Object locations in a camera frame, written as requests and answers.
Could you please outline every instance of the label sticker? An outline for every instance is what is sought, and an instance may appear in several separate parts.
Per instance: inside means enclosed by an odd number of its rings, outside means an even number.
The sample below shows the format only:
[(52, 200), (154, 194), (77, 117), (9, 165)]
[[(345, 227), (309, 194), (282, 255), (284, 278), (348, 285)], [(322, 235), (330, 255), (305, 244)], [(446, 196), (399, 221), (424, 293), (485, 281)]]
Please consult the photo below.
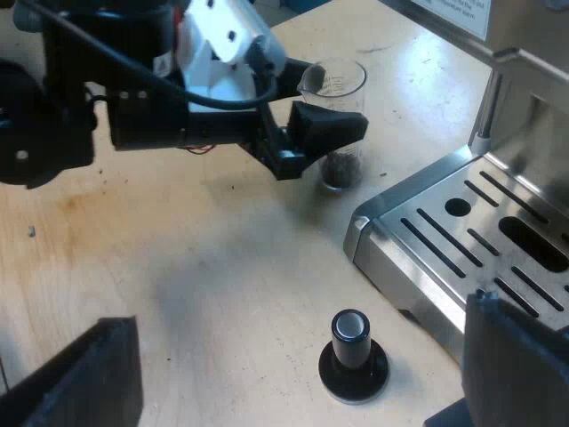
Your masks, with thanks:
[(154, 74), (159, 77), (167, 77), (172, 73), (172, 51), (166, 52), (164, 55), (156, 56), (154, 58)]
[(492, 0), (412, 0), (412, 2), (470, 34), (486, 40)]

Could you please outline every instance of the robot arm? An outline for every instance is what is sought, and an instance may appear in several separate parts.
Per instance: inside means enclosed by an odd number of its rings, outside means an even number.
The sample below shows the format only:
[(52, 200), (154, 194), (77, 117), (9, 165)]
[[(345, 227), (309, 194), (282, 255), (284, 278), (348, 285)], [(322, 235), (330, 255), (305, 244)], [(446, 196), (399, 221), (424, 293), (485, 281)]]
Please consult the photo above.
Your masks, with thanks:
[[(279, 180), (300, 177), (365, 135), (362, 115), (299, 101), (288, 126), (276, 126), (268, 101), (298, 95), (309, 64), (286, 57), (246, 0), (22, 6), (41, 17), (45, 78), (38, 87), (23, 68), (0, 60), (0, 181), (32, 188), (89, 165), (98, 99), (108, 104), (116, 149), (237, 143)], [(90, 99), (85, 82), (103, 85), (106, 95)]]

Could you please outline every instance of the clear measuring cup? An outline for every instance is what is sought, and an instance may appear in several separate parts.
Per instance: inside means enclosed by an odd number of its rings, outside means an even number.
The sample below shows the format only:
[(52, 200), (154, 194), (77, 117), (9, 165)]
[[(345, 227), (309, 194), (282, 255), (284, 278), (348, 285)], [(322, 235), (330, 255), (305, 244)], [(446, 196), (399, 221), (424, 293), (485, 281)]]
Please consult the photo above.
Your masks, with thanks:
[[(342, 58), (323, 60), (308, 67), (298, 90), (304, 101), (334, 111), (364, 114), (364, 86), (367, 73), (358, 62)], [(324, 184), (330, 189), (347, 189), (362, 179), (364, 144), (358, 141), (319, 160)]]

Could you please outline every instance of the drip tray grate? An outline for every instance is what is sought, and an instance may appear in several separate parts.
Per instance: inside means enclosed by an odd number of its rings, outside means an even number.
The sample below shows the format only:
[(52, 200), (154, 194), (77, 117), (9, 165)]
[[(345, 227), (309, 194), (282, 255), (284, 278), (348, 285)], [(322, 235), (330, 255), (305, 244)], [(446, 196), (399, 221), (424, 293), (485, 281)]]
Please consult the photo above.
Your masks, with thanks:
[(569, 324), (569, 220), (488, 159), (379, 220), (461, 307), (492, 291), (553, 329)]

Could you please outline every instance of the silver tamper handle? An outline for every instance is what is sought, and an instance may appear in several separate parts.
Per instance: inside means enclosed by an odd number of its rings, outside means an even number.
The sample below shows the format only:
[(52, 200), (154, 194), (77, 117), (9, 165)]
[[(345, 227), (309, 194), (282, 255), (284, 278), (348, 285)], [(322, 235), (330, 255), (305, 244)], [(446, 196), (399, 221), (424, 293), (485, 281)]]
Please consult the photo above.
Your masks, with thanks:
[(332, 346), (340, 363), (358, 369), (369, 359), (372, 347), (370, 321), (358, 310), (342, 310), (332, 320)]

